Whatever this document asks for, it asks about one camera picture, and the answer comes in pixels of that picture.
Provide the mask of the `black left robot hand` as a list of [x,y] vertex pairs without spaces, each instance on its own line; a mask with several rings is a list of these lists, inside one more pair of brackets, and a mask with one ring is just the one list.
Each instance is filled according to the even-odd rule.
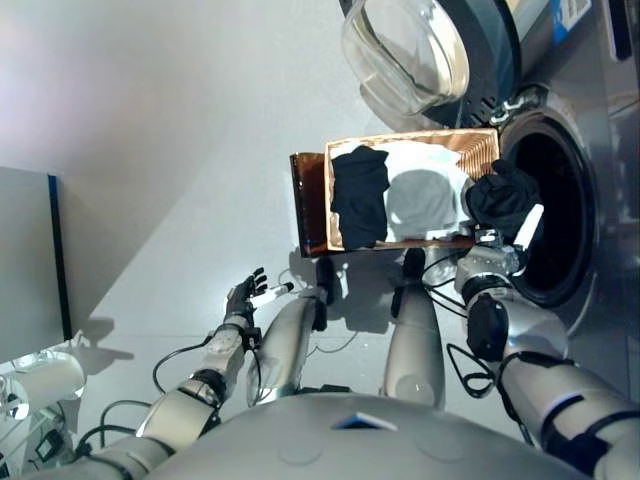
[[242,282],[231,288],[227,294],[224,319],[228,320],[239,316],[251,323],[253,313],[257,309],[291,293],[293,289],[292,282],[270,286],[264,268],[259,267]]

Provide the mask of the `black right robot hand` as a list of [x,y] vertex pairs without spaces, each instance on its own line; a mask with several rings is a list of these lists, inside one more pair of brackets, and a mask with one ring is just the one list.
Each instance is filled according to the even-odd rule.
[[544,206],[540,203],[534,204],[520,226],[514,239],[514,243],[503,248],[507,259],[510,262],[507,267],[507,274],[509,276],[521,276],[526,270],[529,262],[529,249],[534,240],[543,214]]

